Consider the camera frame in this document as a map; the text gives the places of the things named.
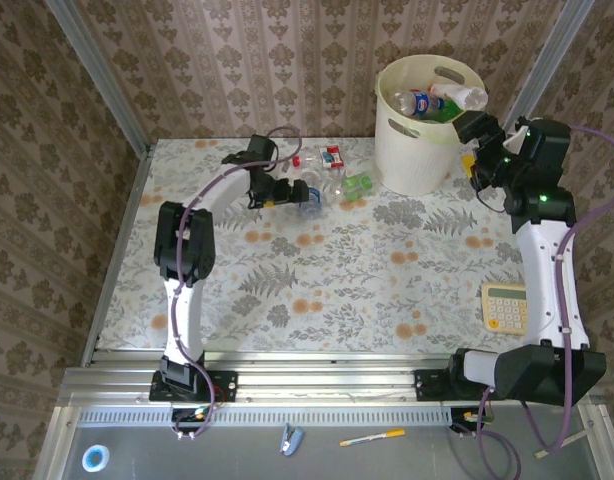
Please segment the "cream plastic bin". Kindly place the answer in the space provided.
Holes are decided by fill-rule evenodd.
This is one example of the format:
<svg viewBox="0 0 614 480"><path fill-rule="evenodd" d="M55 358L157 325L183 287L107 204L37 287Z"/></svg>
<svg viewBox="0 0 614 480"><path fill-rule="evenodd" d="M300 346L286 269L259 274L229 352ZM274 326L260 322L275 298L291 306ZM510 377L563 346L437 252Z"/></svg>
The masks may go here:
<svg viewBox="0 0 614 480"><path fill-rule="evenodd" d="M421 122L452 126L450 122ZM389 123L397 133L389 132L386 138L375 136L375 165L381 183L395 193L409 196L426 195L437 189L459 163L460 141L448 145L414 139L413 134L401 131L392 121Z"/></svg>

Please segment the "wooden stick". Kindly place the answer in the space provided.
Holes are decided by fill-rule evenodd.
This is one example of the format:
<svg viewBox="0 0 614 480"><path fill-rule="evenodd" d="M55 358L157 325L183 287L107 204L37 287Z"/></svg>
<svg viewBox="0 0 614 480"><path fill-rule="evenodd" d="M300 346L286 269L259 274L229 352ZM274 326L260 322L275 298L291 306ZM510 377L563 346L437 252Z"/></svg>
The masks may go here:
<svg viewBox="0 0 614 480"><path fill-rule="evenodd" d="M588 430L587 429L583 429L583 430L581 430L579 432L576 432L575 434L572 434L572 435L566 437L563 440L562 447L568 446L568 445L570 445L570 444L572 444L572 443L574 443L574 442L576 442L576 441L578 441L580 439L583 439L587 435L588 435ZM547 457L548 455L550 455L550 452L548 452L546 449L542 449L542 450L536 452L534 454L534 457L536 459L542 459L544 457Z"/></svg>

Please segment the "small bottle blue cap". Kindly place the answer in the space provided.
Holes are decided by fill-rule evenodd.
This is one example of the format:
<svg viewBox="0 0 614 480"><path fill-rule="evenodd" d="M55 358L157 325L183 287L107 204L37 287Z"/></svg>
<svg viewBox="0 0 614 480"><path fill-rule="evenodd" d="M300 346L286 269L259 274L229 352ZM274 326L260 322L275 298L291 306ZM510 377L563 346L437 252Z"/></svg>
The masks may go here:
<svg viewBox="0 0 614 480"><path fill-rule="evenodd" d="M442 98L418 90L402 90L390 97L391 107L407 117L435 114L445 106Z"/></svg>

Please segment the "aluminium side rail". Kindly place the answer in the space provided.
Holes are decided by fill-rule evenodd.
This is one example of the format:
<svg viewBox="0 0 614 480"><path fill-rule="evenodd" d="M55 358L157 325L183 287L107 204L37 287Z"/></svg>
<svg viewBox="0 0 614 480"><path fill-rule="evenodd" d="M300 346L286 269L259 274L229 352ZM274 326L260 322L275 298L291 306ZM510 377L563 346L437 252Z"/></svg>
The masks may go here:
<svg viewBox="0 0 614 480"><path fill-rule="evenodd" d="M88 339L81 358L81 367L89 367L92 363L98 339L107 318L107 313L113 297L114 288L120 272L127 244L131 235L135 216L139 208L140 199L142 197L143 190L148 178L151 161L155 149L155 145L149 145L138 164L136 176L131 187L126 209L123 214L114 250L110 259L110 264L107 268L105 281L99 296Z"/></svg>

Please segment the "green label clear bottle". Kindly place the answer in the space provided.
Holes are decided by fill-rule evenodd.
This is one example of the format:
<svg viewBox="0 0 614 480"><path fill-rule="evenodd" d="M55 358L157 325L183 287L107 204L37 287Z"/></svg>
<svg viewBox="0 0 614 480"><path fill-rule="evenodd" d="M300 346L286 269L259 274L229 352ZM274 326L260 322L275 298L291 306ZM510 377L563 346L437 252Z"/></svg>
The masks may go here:
<svg viewBox="0 0 614 480"><path fill-rule="evenodd" d="M375 184L367 173L342 175L329 180L324 187L324 195L330 202L352 203L374 194Z"/></svg>

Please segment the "green bottle orange cap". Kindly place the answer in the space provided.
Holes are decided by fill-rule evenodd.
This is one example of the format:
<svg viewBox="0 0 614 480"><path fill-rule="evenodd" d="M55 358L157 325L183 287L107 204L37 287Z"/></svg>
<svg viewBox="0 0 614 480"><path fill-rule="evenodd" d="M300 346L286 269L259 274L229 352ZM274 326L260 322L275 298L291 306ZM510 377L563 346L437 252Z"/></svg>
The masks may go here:
<svg viewBox="0 0 614 480"><path fill-rule="evenodd" d="M463 110L451 99L440 99L436 111L436 121L439 123L452 122L461 115Z"/></svg>

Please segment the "blue tape roll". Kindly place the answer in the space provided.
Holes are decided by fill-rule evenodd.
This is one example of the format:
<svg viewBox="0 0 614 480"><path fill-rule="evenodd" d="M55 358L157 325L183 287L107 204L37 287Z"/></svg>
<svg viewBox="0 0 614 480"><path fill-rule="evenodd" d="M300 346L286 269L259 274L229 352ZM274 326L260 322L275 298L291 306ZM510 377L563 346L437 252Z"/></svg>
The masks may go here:
<svg viewBox="0 0 614 480"><path fill-rule="evenodd" d="M98 473L107 467L109 460L109 449L104 445L95 444L83 453L81 466L88 473Z"/></svg>

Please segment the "aluminium corner post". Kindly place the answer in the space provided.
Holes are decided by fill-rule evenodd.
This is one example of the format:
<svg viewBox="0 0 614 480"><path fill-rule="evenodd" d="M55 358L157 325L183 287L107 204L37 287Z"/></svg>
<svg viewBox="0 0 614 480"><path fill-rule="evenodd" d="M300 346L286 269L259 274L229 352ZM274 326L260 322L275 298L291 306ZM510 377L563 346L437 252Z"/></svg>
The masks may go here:
<svg viewBox="0 0 614 480"><path fill-rule="evenodd" d="M117 82L111 64L104 58L91 29L79 13L75 0L46 0L49 9L90 75L124 137L138 157L150 148L148 135L140 126L127 96Z"/></svg>
<svg viewBox="0 0 614 480"><path fill-rule="evenodd" d="M506 132L511 131L520 116L529 117L533 113L594 3L595 0L566 0L503 124Z"/></svg>

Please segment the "blue stapler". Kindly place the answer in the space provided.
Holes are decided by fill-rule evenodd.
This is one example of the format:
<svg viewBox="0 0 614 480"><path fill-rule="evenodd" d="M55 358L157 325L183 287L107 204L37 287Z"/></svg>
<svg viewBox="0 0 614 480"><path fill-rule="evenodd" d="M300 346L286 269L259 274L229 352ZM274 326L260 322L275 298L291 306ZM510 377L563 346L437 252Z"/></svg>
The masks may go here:
<svg viewBox="0 0 614 480"><path fill-rule="evenodd" d="M290 423L286 423L281 439L280 453L286 457L295 454L303 441L304 435L305 431L302 427L292 427Z"/></svg>

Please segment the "white label bottle red print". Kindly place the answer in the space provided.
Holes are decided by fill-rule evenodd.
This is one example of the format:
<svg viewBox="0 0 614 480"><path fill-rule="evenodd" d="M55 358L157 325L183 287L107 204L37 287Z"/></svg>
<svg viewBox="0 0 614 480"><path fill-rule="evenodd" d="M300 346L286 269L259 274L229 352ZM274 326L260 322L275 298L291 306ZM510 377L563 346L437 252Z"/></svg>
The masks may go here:
<svg viewBox="0 0 614 480"><path fill-rule="evenodd" d="M461 110L484 110L489 100L487 92L478 87L433 84L430 92L436 97L453 101Z"/></svg>

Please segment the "yellow calculator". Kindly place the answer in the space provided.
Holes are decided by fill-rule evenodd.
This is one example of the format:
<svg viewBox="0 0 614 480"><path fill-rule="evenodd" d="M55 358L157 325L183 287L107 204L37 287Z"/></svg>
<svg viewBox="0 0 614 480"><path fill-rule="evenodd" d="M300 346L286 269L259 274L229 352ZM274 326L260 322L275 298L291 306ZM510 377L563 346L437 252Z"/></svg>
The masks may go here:
<svg viewBox="0 0 614 480"><path fill-rule="evenodd" d="M524 336L527 325L523 285L487 282L481 288L483 325L491 333Z"/></svg>

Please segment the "aluminium mounting rail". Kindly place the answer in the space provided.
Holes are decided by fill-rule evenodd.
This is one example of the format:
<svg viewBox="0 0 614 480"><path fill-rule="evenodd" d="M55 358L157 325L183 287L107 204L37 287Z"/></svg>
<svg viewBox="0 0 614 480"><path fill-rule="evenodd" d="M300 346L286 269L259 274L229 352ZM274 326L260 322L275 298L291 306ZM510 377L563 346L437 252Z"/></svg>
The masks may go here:
<svg viewBox="0 0 614 480"><path fill-rule="evenodd" d="M235 403L282 405L473 404L485 389L453 384L458 400L419 402L413 372L445 369L453 355L362 353L207 352L208 371L235 371ZM161 355L152 351L103 351L89 367L69 368L59 390L61 406L194 405L152 402L149 391Z"/></svg>

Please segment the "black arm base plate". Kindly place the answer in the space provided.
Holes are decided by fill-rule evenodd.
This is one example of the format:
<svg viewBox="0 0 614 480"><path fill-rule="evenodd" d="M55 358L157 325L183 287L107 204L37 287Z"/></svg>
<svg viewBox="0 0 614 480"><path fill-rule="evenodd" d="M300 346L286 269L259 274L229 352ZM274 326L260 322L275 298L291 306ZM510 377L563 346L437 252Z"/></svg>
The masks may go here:
<svg viewBox="0 0 614 480"><path fill-rule="evenodd" d="M234 402L238 389L238 374L235 371L210 370L207 372L214 389L214 401ZM167 375L156 371L149 391L152 402L208 403L210 389L206 379L197 370Z"/></svg>
<svg viewBox="0 0 614 480"><path fill-rule="evenodd" d="M445 369L417 369L413 372L416 399L419 402L453 401L459 396L450 373Z"/></svg>

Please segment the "red white small carton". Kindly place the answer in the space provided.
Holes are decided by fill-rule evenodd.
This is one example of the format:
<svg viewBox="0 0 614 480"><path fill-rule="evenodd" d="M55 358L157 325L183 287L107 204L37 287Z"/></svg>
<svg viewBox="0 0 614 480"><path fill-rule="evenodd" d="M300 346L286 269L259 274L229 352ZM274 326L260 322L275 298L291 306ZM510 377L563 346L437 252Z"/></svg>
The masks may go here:
<svg viewBox="0 0 614 480"><path fill-rule="evenodd" d="M319 154L324 168L335 169L344 166L344 161L337 145L321 147Z"/></svg>

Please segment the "crushed Pocari Sweat bottle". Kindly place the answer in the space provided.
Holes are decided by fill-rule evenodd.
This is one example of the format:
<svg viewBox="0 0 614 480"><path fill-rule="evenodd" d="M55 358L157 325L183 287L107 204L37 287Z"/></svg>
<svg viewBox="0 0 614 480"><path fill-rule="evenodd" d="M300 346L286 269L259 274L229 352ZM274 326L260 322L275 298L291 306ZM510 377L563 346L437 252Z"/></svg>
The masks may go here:
<svg viewBox="0 0 614 480"><path fill-rule="evenodd" d="M299 216L309 220L326 218L330 211L328 181L314 171L303 172L300 179L308 186L308 200L299 204Z"/></svg>

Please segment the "yellow orange marker pen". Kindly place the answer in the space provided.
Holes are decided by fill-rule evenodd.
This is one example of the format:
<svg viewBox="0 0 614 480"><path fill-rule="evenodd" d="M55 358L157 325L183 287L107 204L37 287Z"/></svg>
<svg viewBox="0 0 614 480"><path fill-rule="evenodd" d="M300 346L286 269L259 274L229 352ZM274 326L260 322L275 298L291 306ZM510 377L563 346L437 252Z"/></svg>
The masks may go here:
<svg viewBox="0 0 614 480"><path fill-rule="evenodd" d="M398 438L398 437L402 437L405 435L406 435L406 432L404 429L394 429L394 430L390 430L390 431L386 431L382 433L375 433L375 434L365 435L365 436L357 437L353 439L342 440L339 442L339 446L345 448L345 447L373 442L377 440Z"/></svg>

